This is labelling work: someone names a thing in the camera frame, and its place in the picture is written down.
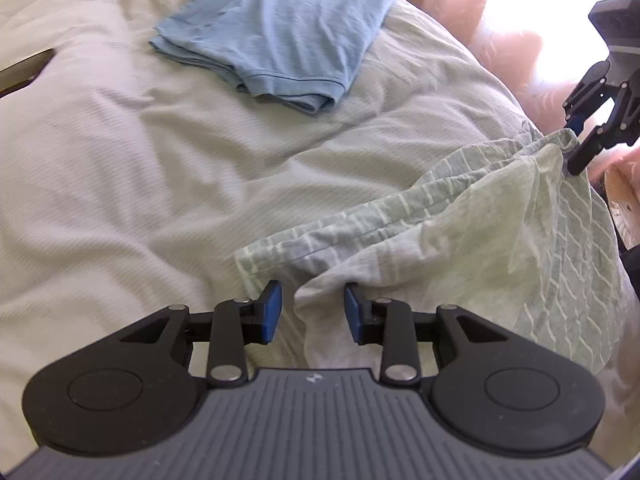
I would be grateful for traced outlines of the grey white-striped t-shirt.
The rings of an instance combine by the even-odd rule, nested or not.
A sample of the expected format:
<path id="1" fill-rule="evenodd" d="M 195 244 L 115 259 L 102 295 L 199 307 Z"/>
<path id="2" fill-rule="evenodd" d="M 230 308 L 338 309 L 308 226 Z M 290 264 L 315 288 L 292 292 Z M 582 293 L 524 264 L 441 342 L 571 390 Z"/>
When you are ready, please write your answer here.
<path id="1" fill-rule="evenodd" d="M 636 300 L 608 208 L 566 171 L 576 144 L 562 129 L 465 146 L 411 188 L 258 240 L 236 265 L 249 292 L 282 283 L 312 368 L 378 366 L 344 315 L 355 282 L 419 312 L 455 304 L 597 372 Z"/>

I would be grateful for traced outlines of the white bed duvet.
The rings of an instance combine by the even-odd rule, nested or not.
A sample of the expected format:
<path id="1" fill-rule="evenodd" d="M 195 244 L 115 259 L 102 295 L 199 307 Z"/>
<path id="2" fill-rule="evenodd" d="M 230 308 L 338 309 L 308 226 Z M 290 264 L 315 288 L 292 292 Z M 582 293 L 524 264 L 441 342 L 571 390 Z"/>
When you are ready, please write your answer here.
<path id="1" fill-rule="evenodd" d="M 168 304 L 244 292 L 234 255 L 410 188 L 532 122 L 441 24 L 398 0 L 348 95 L 309 117 L 150 46 L 188 0 L 1 0 L 1 62 L 55 58 L 1 102 L 1 466 L 34 449 L 35 372 Z"/>

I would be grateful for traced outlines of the folded blue t-shirt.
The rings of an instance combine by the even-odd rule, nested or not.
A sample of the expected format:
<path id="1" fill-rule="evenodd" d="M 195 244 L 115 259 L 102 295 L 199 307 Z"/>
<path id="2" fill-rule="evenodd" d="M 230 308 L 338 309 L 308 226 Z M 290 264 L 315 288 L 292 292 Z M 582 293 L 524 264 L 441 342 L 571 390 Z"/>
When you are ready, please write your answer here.
<path id="1" fill-rule="evenodd" d="M 396 0 L 190 0 L 161 20 L 152 48 L 235 91 L 309 116 L 349 92 Z"/>

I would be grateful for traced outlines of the dark phone on bed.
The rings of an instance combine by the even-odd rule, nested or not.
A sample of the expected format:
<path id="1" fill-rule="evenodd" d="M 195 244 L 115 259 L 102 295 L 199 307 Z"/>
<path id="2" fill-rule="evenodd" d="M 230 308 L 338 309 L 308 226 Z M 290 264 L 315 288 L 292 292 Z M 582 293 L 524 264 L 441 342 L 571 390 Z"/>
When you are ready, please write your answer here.
<path id="1" fill-rule="evenodd" d="M 54 49 L 38 52 L 0 70 L 0 98 L 29 86 L 55 57 Z"/>

